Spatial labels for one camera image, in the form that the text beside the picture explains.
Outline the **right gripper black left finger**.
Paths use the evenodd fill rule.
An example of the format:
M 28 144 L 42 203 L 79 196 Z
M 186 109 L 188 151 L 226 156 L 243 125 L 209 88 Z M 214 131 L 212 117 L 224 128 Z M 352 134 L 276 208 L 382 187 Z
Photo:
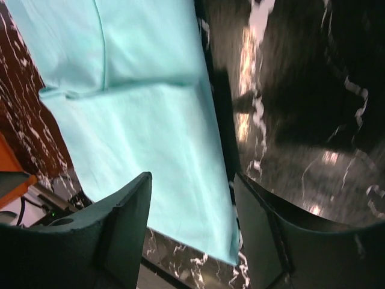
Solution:
M 143 172 L 50 225 L 1 225 L 1 287 L 135 288 L 151 193 Z

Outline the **teal t shirt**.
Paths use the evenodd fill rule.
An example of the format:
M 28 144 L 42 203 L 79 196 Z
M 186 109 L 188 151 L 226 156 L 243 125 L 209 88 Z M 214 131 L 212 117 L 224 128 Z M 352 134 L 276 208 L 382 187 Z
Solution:
M 235 265 L 239 232 L 193 1 L 7 1 L 84 193 L 150 172 L 147 225 Z

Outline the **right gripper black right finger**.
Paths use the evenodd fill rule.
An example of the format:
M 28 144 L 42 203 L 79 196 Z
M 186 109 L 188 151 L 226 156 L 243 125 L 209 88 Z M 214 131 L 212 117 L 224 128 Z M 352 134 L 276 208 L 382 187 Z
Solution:
M 253 288 L 384 287 L 383 223 L 324 219 L 241 173 L 234 194 Z

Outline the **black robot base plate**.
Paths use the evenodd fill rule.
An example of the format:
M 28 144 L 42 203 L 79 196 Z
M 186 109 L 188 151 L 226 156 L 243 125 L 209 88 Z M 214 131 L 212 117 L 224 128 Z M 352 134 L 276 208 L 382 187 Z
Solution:
M 20 206 L 16 210 L 19 214 L 19 226 L 50 223 L 60 217 L 59 211 L 53 210 L 46 199 L 38 197 L 43 189 L 39 183 L 31 186 L 16 202 Z M 231 266 L 148 229 L 144 239 L 143 257 L 150 265 L 155 266 L 159 275 L 166 273 L 189 288 L 251 288 L 247 260 L 243 252 L 239 252 L 239 264 Z

